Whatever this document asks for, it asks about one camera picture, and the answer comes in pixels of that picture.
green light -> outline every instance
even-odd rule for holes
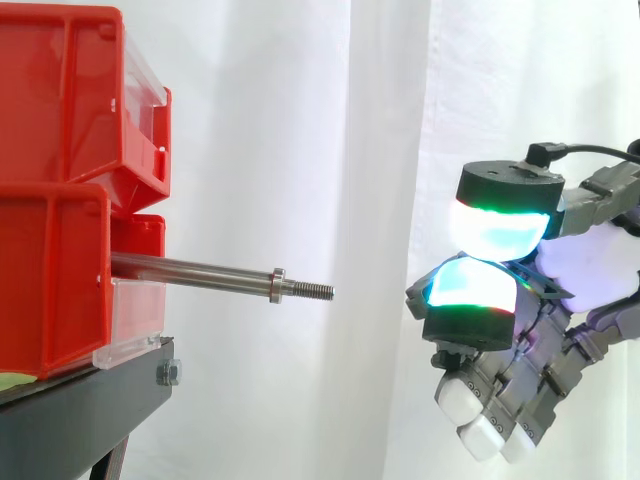
[[[477,305],[515,312],[516,281],[498,268],[471,257],[445,263],[436,273],[427,303]]]
[[[526,257],[536,248],[549,223],[541,213],[499,213],[459,201],[451,210],[451,235],[462,251],[492,262]]]

black cable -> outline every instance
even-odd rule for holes
[[[616,150],[614,148],[601,147],[599,145],[569,145],[568,146],[567,153],[576,153],[576,152],[601,153],[603,155],[609,155],[612,157],[620,158],[622,160],[626,160],[628,162],[633,162],[640,165],[640,156],[632,155],[630,153],[626,153],[621,150]]]
[[[551,162],[560,160],[570,153],[580,152],[600,153],[602,155],[609,155],[640,165],[640,155],[633,155],[631,153],[616,150],[614,148],[601,147],[599,145],[565,145],[564,143],[533,143],[529,145],[529,151],[527,152],[525,162],[541,168],[549,168]]]

bolt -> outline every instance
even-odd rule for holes
[[[294,297],[332,301],[336,294],[336,289],[331,285],[298,282],[296,280],[285,280],[285,285],[286,288],[283,289],[283,293]]]
[[[182,362],[178,359],[169,359],[158,367],[156,380],[158,385],[175,387],[182,380]]]

black cylindrical sensor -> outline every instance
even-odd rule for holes
[[[491,160],[463,167],[456,198],[482,210],[552,215],[563,188],[561,175],[546,170],[536,173],[509,160]]]

black metal table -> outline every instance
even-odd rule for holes
[[[0,478],[116,480],[129,434],[171,397],[173,339],[111,370],[93,367],[0,392]]]

